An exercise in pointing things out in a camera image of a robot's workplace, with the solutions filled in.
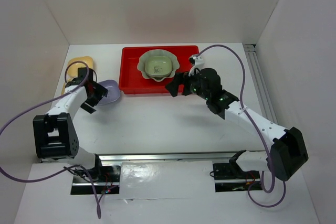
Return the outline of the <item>purple square plate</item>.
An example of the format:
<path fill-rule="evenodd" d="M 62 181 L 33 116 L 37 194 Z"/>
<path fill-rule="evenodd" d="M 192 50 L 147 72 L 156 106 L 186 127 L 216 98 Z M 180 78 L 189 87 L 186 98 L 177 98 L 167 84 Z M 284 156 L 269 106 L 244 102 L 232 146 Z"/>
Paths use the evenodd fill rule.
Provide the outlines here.
<path fill-rule="evenodd" d="M 120 89 L 118 87 L 118 83 L 115 80 L 104 80 L 100 81 L 99 84 L 108 90 L 107 96 L 103 97 L 98 105 L 106 105 L 109 103 L 116 102 L 120 95 Z"/>

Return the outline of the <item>green scalloped bowl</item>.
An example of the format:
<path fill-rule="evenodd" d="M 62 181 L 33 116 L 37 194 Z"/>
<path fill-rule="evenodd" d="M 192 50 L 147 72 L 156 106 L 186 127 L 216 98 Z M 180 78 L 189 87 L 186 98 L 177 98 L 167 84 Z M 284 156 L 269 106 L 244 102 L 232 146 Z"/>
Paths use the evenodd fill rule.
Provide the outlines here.
<path fill-rule="evenodd" d="M 154 78 L 150 77 L 145 73 L 145 62 L 146 60 L 151 57 L 151 56 L 167 56 L 171 59 L 172 61 L 172 72 L 170 73 L 169 76 L 163 77 L 163 78 Z M 156 82 L 162 82 L 163 80 L 167 78 L 173 78 L 175 76 L 176 71 L 180 68 L 180 63 L 177 59 L 177 56 L 174 55 L 173 53 L 163 50 L 163 49 L 153 49 L 145 52 L 140 58 L 139 62 L 137 65 L 137 69 L 141 72 L 142 78 L 149 80 L 152 79 Z"/>

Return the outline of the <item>green square plate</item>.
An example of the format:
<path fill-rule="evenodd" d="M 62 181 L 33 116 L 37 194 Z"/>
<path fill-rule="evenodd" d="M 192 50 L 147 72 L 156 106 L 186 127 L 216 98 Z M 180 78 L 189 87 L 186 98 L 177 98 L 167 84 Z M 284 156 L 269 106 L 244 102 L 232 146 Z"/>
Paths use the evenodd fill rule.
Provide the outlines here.
<path fill-rule="evenodd" d="M 151 56 L 145 62 L 145 73 L 154 78 L 169 76 L 172 72 L 172 61 L 167 56 Z"/>

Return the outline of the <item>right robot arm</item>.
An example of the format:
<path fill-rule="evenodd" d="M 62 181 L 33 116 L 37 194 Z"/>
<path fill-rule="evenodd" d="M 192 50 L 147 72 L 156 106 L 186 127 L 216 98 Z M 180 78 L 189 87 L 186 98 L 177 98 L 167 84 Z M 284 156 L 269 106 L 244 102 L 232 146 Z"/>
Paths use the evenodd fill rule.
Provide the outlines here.
<path fill-rule="evenodd" d="M 235 178 L 251 170 L 271 171 L 281 181 L 288 181 L 308 161 L 308 152 L 299 129 L 277 125 L 245 106 L 235 95 L 223 89 L 220 76 L 212 68 L 197 70 L 195 74 L 177 73 L 165 88 L 171 96 L 195 94 L 206 101 L 208 109 L 224 120 L 229 120 L 245 131 L 261 138 L 264 152 L 243 150 L 229 165 Z"/>

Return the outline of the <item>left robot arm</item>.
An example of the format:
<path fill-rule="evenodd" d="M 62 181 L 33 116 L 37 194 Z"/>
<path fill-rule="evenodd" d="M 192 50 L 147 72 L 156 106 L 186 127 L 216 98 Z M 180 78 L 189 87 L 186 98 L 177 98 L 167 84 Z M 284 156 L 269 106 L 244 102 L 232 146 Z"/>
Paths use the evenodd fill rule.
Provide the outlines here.
<path fill-rule="evenodd" d="M 66 83 L 62 98 L 46 114 L 33 119 L 35 150 L 37 157 L 49 161 L 66 159 L 70 164 L 84 166 L 85 176 L 91 181 L 103 177 L 101 159 L 97 154 L 85 151 L 79 145 L 73 119 L 79 109 L 92 114 L 94 108 L 108 90 L 94 81 L 94 70 L 78 68 L 75 78 Z"/>

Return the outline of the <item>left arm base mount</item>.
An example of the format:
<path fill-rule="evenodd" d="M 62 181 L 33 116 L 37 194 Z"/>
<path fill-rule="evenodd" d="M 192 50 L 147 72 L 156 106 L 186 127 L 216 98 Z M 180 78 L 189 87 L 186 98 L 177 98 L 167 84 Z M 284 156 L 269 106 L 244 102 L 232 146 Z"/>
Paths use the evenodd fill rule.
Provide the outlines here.
<path fill-rule="evenodd" d="M 71 195 L 93 195 L 91 181 L 81 168 L 72 168 Z M 92 173 L 93 184 L 97 195 L 119 194 L 121 165 L 109 165 L 100 167 L 100 173 Z"/>

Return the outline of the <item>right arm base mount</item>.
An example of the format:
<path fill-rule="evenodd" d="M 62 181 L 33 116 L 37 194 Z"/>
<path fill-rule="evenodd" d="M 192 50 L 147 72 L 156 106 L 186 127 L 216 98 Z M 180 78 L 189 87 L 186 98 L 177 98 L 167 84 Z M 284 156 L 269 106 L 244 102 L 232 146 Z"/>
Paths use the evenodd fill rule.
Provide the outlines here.
<path fill-rule="evenodd" d="M 214 163 L 209 175 L 214 179 L 216 193 L 247 191 L 250 186 L 250 190 L 262 190 L 259 172 L 234 171 L 229 163 Z"/>

